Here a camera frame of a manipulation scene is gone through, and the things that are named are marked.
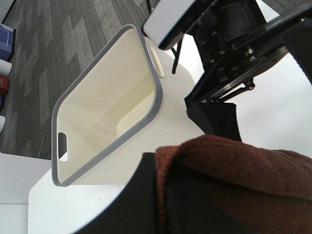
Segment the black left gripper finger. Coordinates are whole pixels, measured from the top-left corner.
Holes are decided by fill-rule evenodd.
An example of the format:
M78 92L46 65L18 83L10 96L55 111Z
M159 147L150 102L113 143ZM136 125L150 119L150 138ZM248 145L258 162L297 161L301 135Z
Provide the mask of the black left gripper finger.
M121 193L79 234L157 234L156 164L144 153Z

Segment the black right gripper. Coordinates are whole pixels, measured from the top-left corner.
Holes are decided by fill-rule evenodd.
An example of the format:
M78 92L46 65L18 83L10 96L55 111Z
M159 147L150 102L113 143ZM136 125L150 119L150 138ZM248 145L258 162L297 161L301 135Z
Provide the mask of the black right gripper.
M312 3L266 21L254 0L161 0L142 31L159 49L179 56L191 35L204 74L186 102L226 101L254 88L253 78L291 54L312 77Z

